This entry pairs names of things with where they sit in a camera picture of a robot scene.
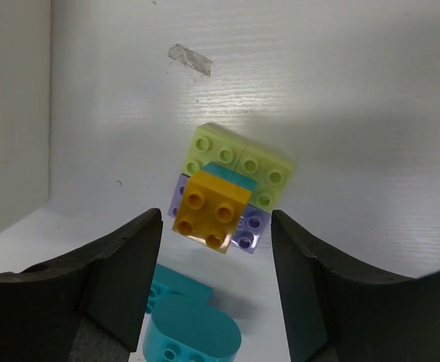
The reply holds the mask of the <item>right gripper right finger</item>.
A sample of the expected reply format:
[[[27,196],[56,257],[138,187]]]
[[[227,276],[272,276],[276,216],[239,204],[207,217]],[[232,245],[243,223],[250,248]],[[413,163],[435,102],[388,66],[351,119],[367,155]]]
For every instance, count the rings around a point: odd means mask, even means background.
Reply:
[[[369,265],[281,210],[273,258],[293,361],[440,361],[440,271],[410,278]]]

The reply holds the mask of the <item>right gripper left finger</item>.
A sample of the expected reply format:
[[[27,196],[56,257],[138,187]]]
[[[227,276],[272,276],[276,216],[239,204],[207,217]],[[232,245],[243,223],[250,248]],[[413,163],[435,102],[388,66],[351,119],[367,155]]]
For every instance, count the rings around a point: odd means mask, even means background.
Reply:
[[[0,361],[126,361],[138,348],[157,208],[73,251],[0,273]]]

